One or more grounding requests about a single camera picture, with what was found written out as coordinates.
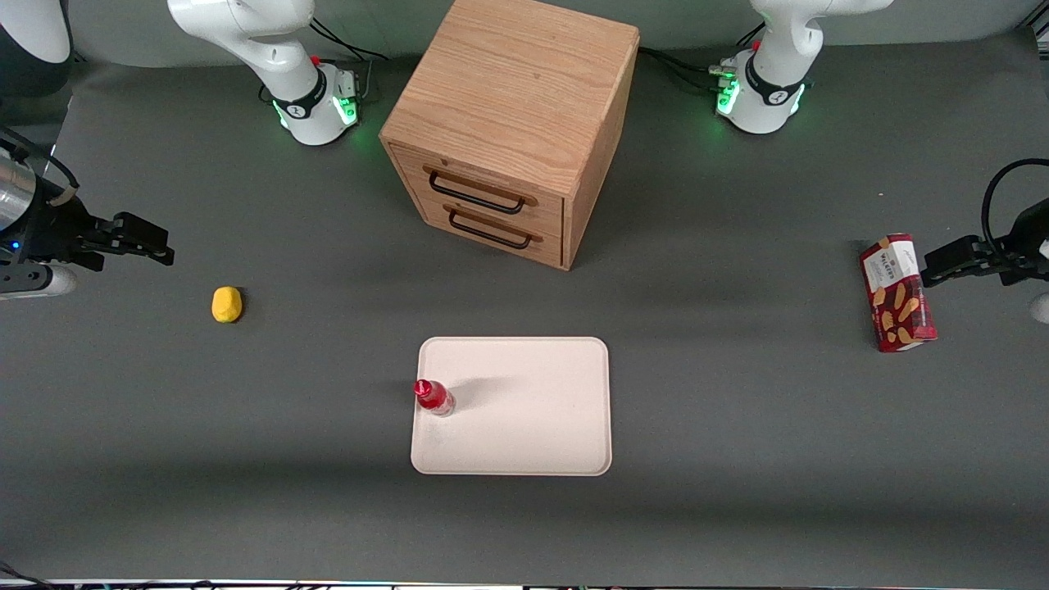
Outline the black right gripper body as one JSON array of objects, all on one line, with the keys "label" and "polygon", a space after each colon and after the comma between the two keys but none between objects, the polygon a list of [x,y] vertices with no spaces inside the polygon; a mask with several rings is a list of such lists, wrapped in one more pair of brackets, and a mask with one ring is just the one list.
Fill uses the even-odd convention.
[{"label": "black right gripper body", "polygon": [[34,201],[29,211],[3,229],[1,265],[59,262],[98,271],[100,255],[84,246],[98,224],[100,218],[77,197],[62,206]]}]

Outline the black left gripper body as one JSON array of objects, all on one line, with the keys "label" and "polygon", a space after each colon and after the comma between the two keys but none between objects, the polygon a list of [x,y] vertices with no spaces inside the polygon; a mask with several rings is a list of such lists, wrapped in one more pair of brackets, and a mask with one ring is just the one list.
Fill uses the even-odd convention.
[{"label": "black left gripper body", "polygon": [[1048,199],[1028,206],[1012,225],[1013,261],[1028,279],[1048,281]]}]

